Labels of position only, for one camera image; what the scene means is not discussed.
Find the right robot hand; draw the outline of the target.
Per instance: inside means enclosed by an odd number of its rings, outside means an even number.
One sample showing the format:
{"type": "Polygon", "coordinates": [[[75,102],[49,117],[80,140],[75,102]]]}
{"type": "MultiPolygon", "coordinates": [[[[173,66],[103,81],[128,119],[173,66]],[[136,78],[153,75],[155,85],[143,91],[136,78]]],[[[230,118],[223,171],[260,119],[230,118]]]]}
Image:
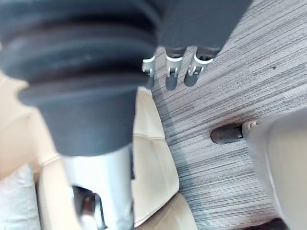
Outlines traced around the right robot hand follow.
{"type": "Polygon", "coordinates": [[[3,0],[0,69],[28,86],[63,156],[80,220],[131,230],[132,130],[137,89],[154,83],[154,53],[166,48],[166,86],[180,58],[199,48],[192,75],[215,58],[249,0],[3,0]]]}

